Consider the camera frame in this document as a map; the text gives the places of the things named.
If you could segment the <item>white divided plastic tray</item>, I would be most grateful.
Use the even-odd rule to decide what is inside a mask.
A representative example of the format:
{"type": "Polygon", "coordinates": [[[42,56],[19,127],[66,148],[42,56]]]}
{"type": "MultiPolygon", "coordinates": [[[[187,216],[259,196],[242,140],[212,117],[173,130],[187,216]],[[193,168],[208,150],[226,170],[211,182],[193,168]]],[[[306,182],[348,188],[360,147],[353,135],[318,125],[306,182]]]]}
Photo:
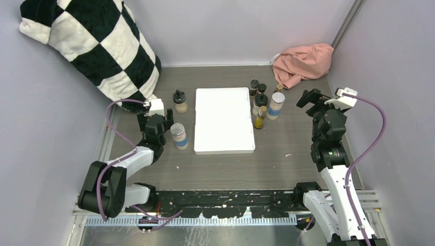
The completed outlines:
{"type": "Polygon", "coordinates": [[[197,155],[252,154],[255,140],[248,88],[196,89],[193,142],[197,155]]]}

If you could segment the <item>silver lid jar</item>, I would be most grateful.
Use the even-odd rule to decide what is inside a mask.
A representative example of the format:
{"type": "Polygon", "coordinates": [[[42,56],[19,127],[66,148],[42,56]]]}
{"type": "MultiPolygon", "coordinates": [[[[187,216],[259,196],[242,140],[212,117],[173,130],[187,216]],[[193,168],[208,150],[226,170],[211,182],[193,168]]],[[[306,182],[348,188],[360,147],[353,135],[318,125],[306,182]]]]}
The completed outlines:
{"type": "Polygon", "coordinates": [[[181,123],[174,123],[170,128],[170,133],[174,140],[175,146],[179,150],[185,150],[188,148],[188,138],[185,127],[181,123]]]}
{"type": "Polygon", "coordinates": [[[266,117],[269,120],[275,120],[280,115],[283,103],[285,102],[285,95],[281,92],[275,92],[271,96],[268,106],[266,117]]]}

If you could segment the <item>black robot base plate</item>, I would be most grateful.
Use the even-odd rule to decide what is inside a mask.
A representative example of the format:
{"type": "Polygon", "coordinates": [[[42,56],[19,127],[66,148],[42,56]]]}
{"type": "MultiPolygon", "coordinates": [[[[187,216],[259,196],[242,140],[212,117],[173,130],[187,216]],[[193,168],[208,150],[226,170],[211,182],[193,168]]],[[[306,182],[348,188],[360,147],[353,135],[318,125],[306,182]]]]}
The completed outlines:
{"type": "Polygon", "coordinates": [[[182,218],[284,218],[290,212],[308,212],[293,190],[173,190],[157,191],[148,204],[138,206],[169,217],[181,211],[182,218]]]}

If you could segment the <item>yellow oil bottle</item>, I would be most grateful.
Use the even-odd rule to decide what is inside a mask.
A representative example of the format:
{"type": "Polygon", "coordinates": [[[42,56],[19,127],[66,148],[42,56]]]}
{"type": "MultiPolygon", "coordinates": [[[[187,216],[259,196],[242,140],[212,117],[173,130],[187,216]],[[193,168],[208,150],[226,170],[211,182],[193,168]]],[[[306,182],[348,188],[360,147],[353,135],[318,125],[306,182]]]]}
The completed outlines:
{"type": "Polygon", "coordinates": [[[283,85],[277,84],[274,93],[281,92],[283,90],[283,85]]]}
{"type": "Polygon", "coordinates": [[[263,128],[263,121],[266,117],[267,107],[261,106],[259,107],[256,119],[254,121],[254,127],[256,129],[262,129],[263,128]]]}

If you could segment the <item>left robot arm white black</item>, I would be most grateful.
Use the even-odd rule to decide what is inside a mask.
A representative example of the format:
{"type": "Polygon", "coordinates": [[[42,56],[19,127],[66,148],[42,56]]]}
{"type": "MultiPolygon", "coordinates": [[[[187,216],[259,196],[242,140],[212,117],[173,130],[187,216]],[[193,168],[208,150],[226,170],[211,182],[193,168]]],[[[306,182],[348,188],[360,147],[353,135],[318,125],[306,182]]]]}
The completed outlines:
{"type": "Polygon", "coordinates": [[[145,212],[156,208],[155,187],[140,182],[127,186],[127,179],[160,158],[166,144],[164,134],[174,123],[173,110],[167,109],[165,116],[138,114],[138,121],[143,138],[132,151],[110,162],[90,165],[77,201],[80,209],[107,220],[132,205],[145,212]]]}

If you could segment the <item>pink cloth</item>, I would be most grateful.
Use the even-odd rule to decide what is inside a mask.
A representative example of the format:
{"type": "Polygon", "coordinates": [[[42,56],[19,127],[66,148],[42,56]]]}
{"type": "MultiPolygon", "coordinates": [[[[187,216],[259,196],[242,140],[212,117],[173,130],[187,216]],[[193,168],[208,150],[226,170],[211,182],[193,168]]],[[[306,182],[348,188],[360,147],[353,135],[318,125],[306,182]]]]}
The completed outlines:
{"type": "Polygon", "coordinates": [[[333,52],[329,44],[288,48],[271,63],[274,78],[285,89],[303,80],[318,79],[329,72],[333,52]]]}

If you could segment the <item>black white checkered blanket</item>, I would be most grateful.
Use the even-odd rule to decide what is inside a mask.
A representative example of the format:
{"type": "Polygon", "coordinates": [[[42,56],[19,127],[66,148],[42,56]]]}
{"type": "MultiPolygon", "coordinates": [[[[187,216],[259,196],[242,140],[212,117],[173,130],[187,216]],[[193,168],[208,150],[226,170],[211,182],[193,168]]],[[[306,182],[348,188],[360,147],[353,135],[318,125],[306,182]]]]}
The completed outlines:
{"type": "Polygon", "coordinates": [[[159,57],[124,1],[24,1],[22,34],[57,50],[107,98],[130,112],[154,98],[159,57]]]}

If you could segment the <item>black cap jar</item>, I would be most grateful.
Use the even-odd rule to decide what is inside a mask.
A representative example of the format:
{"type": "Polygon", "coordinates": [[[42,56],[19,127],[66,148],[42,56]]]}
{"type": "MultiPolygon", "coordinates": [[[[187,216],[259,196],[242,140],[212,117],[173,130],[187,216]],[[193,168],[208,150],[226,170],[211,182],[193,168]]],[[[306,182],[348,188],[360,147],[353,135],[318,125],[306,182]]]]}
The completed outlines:
{"type": "Polygon", "coordinates": [[[184,114],[188,111],[188,105],[187,105],[187,98],[185,95],[185,92],[176,90],[172,95],[172,100],[174,102],[175,110],[180,113],[184,114]]]}
{"type": "Polygon", "coordinates": [[[258,115],[259,109],[261,106],[267,106],[268,105],[268,96],[264,93],[260,93],[255,96],[252,106],[252,114],[254,116],[258,115]]]}

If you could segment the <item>small dark bottle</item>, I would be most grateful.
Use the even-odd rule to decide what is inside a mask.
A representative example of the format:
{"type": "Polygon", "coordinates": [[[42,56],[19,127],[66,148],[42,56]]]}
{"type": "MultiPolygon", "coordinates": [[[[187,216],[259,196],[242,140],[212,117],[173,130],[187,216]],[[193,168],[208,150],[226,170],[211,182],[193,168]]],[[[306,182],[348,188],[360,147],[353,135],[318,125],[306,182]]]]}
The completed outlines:
{"type": "Polygon", "coordinates": [[[267,86],[263,83],[259,84],[257,87],[257,94],[264,93],[267,89],[267,86]]]}
{"type": "Polygon", "coordinates": [[[259,81],[257,79],[253,79],[250,81],[250,87],[249,87],[249,96],[255,97],[258,93],[258,86],[259,81]]]}

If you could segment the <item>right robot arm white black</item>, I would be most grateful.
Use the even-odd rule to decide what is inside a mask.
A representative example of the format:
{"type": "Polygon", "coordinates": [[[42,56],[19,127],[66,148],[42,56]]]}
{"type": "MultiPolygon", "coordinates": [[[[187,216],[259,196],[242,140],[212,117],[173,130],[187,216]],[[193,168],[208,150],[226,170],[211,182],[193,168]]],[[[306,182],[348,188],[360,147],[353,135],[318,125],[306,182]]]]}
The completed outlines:
{"type": "Polygon", "coordinates": [[[312,182],[298,182],[294,187],[293,205],[299,210],[308,209],[322,229],[328,245],[387,245],[371,227],[357,197],[351,178],[357,158],[349,161],[342,144],[346,133],[347,117],[344,114],[360,99],[351,88],[338,88],[336,97],[329,97],[318,89],[305,90],[297,102],[312,117],[311,158],[327,184],[329,197],[320,186],[312,182]]]}

